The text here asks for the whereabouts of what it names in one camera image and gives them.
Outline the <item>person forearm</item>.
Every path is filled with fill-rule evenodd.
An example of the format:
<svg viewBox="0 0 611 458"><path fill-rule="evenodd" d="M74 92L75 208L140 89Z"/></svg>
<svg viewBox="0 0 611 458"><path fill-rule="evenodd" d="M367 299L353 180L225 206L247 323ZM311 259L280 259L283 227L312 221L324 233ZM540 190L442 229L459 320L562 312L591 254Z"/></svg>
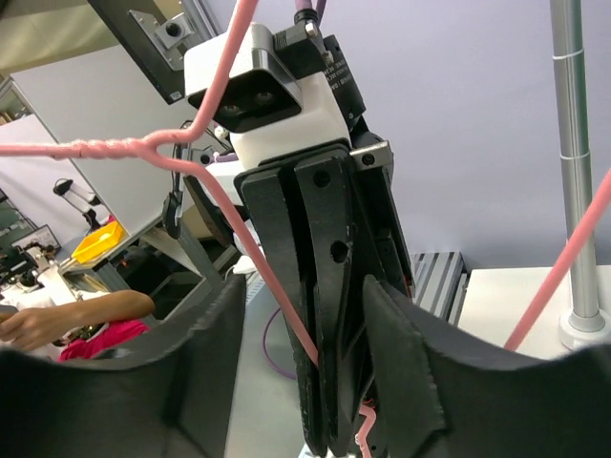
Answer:
<svg viewBox="0 0 611 458"><path fill-rule="evenodd" d="M154 312L154 302L134 290L51 307L29 307L1 321L1 341L31 352L62 339L77 328L131 322Z"/></svg>

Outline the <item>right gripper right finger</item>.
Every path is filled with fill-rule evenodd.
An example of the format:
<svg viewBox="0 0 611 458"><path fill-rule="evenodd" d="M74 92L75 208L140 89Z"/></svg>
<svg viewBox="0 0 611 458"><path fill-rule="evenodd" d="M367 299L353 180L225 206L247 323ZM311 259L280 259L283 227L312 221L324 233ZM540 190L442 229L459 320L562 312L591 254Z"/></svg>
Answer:
<svg viewBox="0 0 611 458"><path fill-rule="evenodd" d="M549 361L486 343L374 277L364 315L393 457L606 457L610 348Z"/></svg>

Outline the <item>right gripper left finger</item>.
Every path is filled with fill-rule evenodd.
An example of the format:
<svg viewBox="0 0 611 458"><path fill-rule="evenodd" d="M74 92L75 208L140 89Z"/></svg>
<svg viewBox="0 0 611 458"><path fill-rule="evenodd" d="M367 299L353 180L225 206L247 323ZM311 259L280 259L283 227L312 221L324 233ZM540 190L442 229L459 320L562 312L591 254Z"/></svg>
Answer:
<svg viewBox="0 0 611 458"><path fill-rule="evenodd" d="M221 457L246 282L91 360L1 353L5 457Z"/></svg>

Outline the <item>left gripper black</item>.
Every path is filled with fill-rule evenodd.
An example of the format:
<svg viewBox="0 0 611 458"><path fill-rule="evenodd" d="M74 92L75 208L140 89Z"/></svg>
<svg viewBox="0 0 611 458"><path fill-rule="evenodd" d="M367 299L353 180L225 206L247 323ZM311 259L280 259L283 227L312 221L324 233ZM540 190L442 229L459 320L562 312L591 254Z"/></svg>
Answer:
<svg viewBox="0 0 611 458"><path fill-rule="evenodd" d="M324 43L333 57L327 82L348 126L357 188L378 256L387 282L411 296L411 261L391 191L394 154L390 143L369 129L364 99L338 39L332 34ZM295 171L268 163L235 179L270 267L316 339L319 372L295 331L288 331L305 442L314 453L329 449L337 456L346 455L354 441L359 405L372 380L363 282L374 262L354 174L350 154L331 147L301 161Z"/></svg>

